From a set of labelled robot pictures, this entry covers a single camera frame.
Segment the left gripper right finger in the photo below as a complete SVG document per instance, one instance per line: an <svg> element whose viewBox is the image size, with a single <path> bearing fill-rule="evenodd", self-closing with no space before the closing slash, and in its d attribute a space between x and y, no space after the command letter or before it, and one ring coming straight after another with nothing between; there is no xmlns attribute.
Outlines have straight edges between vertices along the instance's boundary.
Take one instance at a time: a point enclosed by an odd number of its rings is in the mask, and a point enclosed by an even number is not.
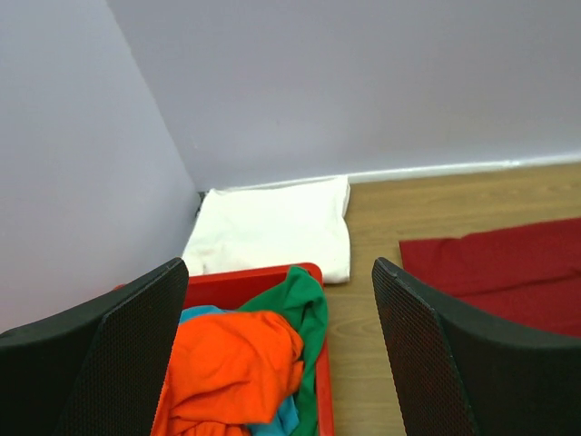
<svg viewBox="0 0 581 436"><path fill-rule="evenodd" d="M408 435L579 434L579 339L483 312L382 257L371 277Z"/></svg>

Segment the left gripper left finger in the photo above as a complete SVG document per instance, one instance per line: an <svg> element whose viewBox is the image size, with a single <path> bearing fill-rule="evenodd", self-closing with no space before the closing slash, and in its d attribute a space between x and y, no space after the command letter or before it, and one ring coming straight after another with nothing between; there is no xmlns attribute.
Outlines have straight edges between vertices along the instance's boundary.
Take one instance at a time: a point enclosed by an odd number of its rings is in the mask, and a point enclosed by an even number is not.
<svg viewBox="0 0 581 436"><path fill-rule="evenodd" d="M188 285L180 258L1 335L4 435L148 435Z"/></svg>

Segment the dark red t shirt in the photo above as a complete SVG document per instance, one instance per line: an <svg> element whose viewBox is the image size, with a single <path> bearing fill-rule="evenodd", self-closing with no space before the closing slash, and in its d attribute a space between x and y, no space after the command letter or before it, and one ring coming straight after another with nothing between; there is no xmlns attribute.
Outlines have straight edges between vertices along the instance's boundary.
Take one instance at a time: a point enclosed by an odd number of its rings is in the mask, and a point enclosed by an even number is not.
<svg viewBox="0 0 581 436"><path fill-rule="evenodd" d="M580 221L577 218L402 241L405 271L500 318L580 334Z"/></svg>

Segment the orange t shirt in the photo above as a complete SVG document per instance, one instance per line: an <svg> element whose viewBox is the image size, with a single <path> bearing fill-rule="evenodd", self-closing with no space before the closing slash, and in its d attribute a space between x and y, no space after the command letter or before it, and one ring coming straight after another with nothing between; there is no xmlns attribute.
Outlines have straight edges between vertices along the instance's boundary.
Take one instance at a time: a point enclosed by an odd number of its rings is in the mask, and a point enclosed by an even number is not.
<svg viewBox="0 0 581 436"><path fill-rule="evenodd" d="M204 314L182 323L151 433L249 435L300 387L303 340L276 312Z"/></svg>

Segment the red plastic bin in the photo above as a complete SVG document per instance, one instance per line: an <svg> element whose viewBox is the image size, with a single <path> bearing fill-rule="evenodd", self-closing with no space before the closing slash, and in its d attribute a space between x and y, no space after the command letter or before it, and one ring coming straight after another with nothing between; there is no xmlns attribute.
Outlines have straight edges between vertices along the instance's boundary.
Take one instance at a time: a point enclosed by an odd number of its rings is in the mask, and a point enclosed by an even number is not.
<svg viewBox="0 0 581 436"><path fill-rule="evenodd" d="M192 277L189 280L183 309L201 305L214 305L226 312L243 312L240 307L248 300L283 282L292 266L278 266L241 272L217 273ZM305 269L322 287L320 269L311 263ZM331 398L329 352L325 342L316 363L316 393L319 414L319 433L334 433Z"/></svg>

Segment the green t shirt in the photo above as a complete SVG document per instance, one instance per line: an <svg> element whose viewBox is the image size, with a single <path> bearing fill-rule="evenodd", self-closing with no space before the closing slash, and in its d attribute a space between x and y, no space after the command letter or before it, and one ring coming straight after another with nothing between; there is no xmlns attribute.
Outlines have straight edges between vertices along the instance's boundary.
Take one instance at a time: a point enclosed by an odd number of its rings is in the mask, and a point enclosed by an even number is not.
<svg viewBox="0 0 581 436"><path fill-rule="evenodd" d="M291 435L317 435L316 363L325 342L329 320L327 300L321 285L305 269L292 266L283 282L248 300L240 310L276 312L302 338L304 372L299 389L292 394L300 423Z"/></svg>

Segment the teal t shirt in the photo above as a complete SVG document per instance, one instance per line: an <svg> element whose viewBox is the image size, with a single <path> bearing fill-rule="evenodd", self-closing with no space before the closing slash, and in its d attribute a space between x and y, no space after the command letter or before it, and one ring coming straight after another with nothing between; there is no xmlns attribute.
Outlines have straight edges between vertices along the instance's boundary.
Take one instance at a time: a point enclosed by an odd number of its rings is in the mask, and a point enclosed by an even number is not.
<svg viewBox="0 0 581 436"><path fill-rule="evenodd" d="M201 305L184 309L179 324L203 315L225 313L225 310L214 305ZM269 423L250 423L246 428L254 436L291 435L299 426L299 412L294 397L288 396L281 402L274 418Z"/></svg>

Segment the folded white t shirt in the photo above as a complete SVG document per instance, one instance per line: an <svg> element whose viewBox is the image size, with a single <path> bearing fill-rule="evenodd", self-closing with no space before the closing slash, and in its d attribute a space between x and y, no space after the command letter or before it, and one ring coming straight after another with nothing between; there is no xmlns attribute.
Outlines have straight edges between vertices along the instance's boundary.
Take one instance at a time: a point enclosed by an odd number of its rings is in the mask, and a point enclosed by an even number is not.
<svg viewBox="0 0 581 436"><path fill-rule="evenodd" d="M313 263L325 283L350 279L347 177L204 197L182 252L191 275Z"/></svg>

